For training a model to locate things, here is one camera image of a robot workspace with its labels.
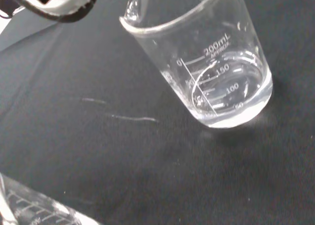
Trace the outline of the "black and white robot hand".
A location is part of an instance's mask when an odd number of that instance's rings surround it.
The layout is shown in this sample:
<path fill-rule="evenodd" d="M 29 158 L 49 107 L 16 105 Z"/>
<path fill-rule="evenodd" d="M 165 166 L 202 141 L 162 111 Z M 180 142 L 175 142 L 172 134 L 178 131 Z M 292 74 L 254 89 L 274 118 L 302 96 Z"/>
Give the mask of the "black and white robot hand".
<path fill-rule="evenodd" d="M 97 0 L 13 0 L 40 17 L 60 23 L 83 19 Z"/>

